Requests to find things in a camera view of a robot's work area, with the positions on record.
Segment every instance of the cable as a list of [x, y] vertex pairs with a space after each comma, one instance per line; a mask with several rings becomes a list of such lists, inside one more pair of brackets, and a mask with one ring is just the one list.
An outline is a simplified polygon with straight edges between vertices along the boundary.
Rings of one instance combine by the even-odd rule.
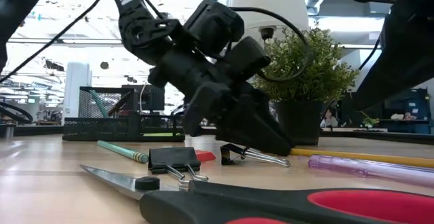
[[158, 9], [152, 4], [151, 0], [144, 0], [146, 1], [146, 3], [148, 3], [149, 7], [155, 12], [155, 14], [157, 15], [158, 18], [160, 19], [164, 19], [163, 14], [160, 13], [160, 11], [158, 11]]
[[377, 39], [377, 41], [375, 42], [374, 49], [372, 49], [372, 52], [369, 54], [369, 56], [365, 59], [365, 61], [359, 67], [359, 71], [362, 70], [362, 68], [364, 68], [365, 65], [368, 63], [368, 61], [373, 57], [373, 55], [375, 54], [375, 51], [378, 49], [379, 44], [380, 44], [380, 38]]
[[267, 16], [271, 16], [277, 20], [280, 20], [285, 25], [287, 25], [289, 28], [291, 28], [297, 34], [297, 36], [301, 39], [303, 44], [306, 46], [307, 55], [304, 57], [304, 62], [303, 62], [304, 65], [295, 74], [291, 74], [289, 77], [286, 77], [286, 78], [270, 78], [264, 74], [264, 71], [259, 71], [258, 72], [259, 77], [261, 77], [264, 80], [269, 81], [269, 82], [287, 82], [289, 80], [292, 80], [292, 79], [298, 77], [313, 62], [314, 57], [313, 57], [313, 53], [311, 51], [311, 47], [309, 45], [309, 42], [307, 41], [307, 39], [303, 35], [303, 33], [294, 24], [292, 24], [289, 20], [285, 19], [284, 17], [280, 16], [279, 14], [273, 13], [269, 10], [261, 9], [259, 7], [229, 7], [229, 8], [232, 9], [233, 11], [236, 11], [236, 12], [257, 12], [257, 13], [265, 14]]
[[140, 114], [140, 115], [142, 115], [142, 112], [143, 112], [143, 110], [142, 110], [142, 95], [143, 95], [144, 87], [145, 87], [145, 86], [146, 86], [146, 84], [143, 85], [142, 91], [140, 92], [140, 98], [139, 98], [139, 103], [140, 103], [140, 105], [139, 105], [139, 107], [140, 107], [140, 112], [139, 112], [139, 114]]
[[51, 44], [53, 44], [55, 41], [57, 41], [63, 34], [65, 34], [71, 27], [73, 27], [74, 24], [76, 24], [80, 19], [82, 19], [84, 16], [86, 16], [90, 11], [92, 11], [95, 6], [100, 2], [101, 0], [95, 0], [95, 2], [90, 5], [82, 14], [80, 14], [75, 20], [73, 20], [70, 24], [68, 24], [62, 31], [60, 31], [51, 41], [47, 42], [40, 50], [36, 51], [32, 56], [28, 57], [23, 63], [18, 65], [13, 71], [11, 71], [9, 74], [7, 74], [5, 77], [0, 79], [0, 83], [3, 83], [5, 80], [9, 79], [12, 75], [16, 74], [20, 69], [22, 69], [26, 64], [28, 64], [32, 59], [34, 59], [36, 56], [38, 56], [42, 51], [47, 49]]
[[[21, 124], [31, 124], [33, 123], [33, 116], [31, 114], [29, 114], [27, 111], [25, 111], [24, 109], [20, 109], [18, 107], [15, 107], [13, 105], [7, 104], [5, 102], [0, 102], [0, 113], [2, 115], [6, 115], [9, 118], [21, 123]], [[27, 117], [27, 119], [21, 118], [18, 115], [15, 115], [14, 113], [12, 113], [11, 111], [8, 111], [7, 109], [4, 108], [9, 108], [9, 109], [13, 109], [17, 112], [20, 112], [21, 114], [23, 114], [23, 116]]]
[[[371, 53], [368, 55], [368, 57], [365, 59], [365, 61], [358, 68], [359, 71], [361, 71], [362, 68], [364, 68], [365, 65], [369, 62], [369, 60], [373, 57], [373, 55], [375, 54], [375, 51], [378, 49], [378, 45], [380, 45], [380, 38], [377, 39], [377, 41], [375, 42], [375, 46], [372, 49]], [[325, 108], [325, 110], [323, 112], [323, 115], [322, 115], [321, 119], [319, 120], [319, 123], [321, 123], [323, 121], [324, 117], [326, 116], [327, 110], [330, 109], [330, 105], [332, 105], [333, 102], [335, 102], [335, 100], [331, 100], [328, 103], [327, 107]]]

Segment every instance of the black pot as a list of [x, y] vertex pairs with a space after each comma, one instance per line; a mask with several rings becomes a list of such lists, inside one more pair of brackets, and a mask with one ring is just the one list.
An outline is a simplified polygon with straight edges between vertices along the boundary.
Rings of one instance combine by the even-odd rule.
[[283, 130], [297, 145], [318, 145], [322, 102], [276, 102], [276, 113]]

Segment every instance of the potted plant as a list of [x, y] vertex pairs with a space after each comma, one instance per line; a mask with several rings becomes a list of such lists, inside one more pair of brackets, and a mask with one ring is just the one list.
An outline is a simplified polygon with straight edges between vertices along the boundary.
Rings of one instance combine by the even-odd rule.
[[[329, 31], [313, 28], [303, 31], [314, 59], [299, 76], [285, 82], [269, 82], [260, 77], [254, 86], [264, 90], [275, 103], [282, 128], [298, 145], [317, 145], [323, 104], [339, 100], [355, 85], [359, 71], [339, 62], [341, 48]], [[291, 30], [283, 29], [282, 39], [268, 39], [265, 50], [271, 63], [264, 69], [267, 77], [287, 77], [304, 65], [306, 48]]]
[[372, 119], [371, 117], [369, 117], [365, 113], [363, 113], [363, 115], [365, 115], [365, 119], [363, 119], [362, 123], [367, 129], [370, 129], [370, 128], [374, 127], [376, 124], [380, 123], [380, 120], [378, 118]]

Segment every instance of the purple pen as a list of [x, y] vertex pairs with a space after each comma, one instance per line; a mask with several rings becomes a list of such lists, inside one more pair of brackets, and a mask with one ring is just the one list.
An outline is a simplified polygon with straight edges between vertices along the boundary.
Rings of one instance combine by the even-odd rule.
[[370, 160], [354, 160], [326, 155], [312, 155], [309, 168], [331, 170], [360, 177], [375, 176], [402, 183], [434, 187], [434, 169], [389, 164]]

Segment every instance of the ceiling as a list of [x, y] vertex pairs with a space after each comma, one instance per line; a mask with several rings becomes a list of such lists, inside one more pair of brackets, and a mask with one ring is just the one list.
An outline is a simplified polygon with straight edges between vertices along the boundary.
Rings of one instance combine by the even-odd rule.
[[[40, 0], [7, 45], [9, 61], [3, 74], [18, 66], [84, 12], [95, 0]], [[219, 0], [227, 4], [229, 0]], [[151, 0], [160, 12], [167, 12], [181, 22], [193, 13], [201, 0]], [[331, 29], [334, 38], [343, 44], [373, 44], [381, 30], [382, 17], [378, 6], [351, 0], [325, 0], [318, 16], [310, 24], [319, 23]], [[9, 81], [9, 86], [39, 86], [63, 92], [65, 72], [49, 70], [46, 60], [66, 68], [68, 61], [86, 60], [93, 70], [93, 86], [119, 87], [128, 84], [127, 77], [137, 83], [146, 82], [150, 66], [137, 60], [120, 44], [119, 12], [113, 0], [101, 2], [73, 28], [62, 36], [63, 43], [43, 51]], [[108, 62], [108, 69], [101, 69]], [[166, 88], [166, 100], [173, 105], [182, 103], [182, 95], [172, 86]]]

